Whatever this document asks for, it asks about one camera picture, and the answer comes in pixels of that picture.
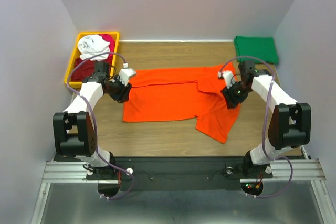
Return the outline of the orange t shirt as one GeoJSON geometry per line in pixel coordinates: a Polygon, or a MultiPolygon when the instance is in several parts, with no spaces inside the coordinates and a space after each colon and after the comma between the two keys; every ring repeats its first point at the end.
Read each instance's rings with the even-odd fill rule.
{"type": "Polygon", "coordinates": [[[218,78],[221,66],[143,69],[131,80],[123,122],[181,121],[196,118],[195,128],[224,144],[240,108],[228,109],[218,78]]]}

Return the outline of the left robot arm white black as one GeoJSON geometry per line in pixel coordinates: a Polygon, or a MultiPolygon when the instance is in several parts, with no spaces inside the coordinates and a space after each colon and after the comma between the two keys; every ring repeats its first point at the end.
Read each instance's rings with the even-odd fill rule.
{"type": "Polygon", "coordinates": [[[136,74],[124,63],[119,73],[111,77],[110,66],[96,62],[93,74],[84,78],[70,106],[52,117],[57,154],[83,161],[90,176],[112,179],[119,173],[114,155],[98,146],[93,109],[105,94],[118,103],[127,102],[132,88],[130,80],[136,74]]]}

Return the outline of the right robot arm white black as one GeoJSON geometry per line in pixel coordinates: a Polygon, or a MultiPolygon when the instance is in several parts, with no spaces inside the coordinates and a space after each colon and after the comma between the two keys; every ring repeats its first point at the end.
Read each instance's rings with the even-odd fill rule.
{"type": "Polygon", "coordinates": [[[238,65],[240,81],[235,80],[231,70],[221,68],[218,77],[226,86],[221,90],[228,109],[242,104],[251,92],[257,93],[266,103],[266,112],[271,120],[264,120],[262,142],[248,151],[241,170],[253,177],[260,172],[260,166],[269,164],[282,153],[307,145],[311,133],[311,106],[300,103],[289,96],[275,81],[276,75],[270,66],[257,69],[253,60],[238,65]]]}

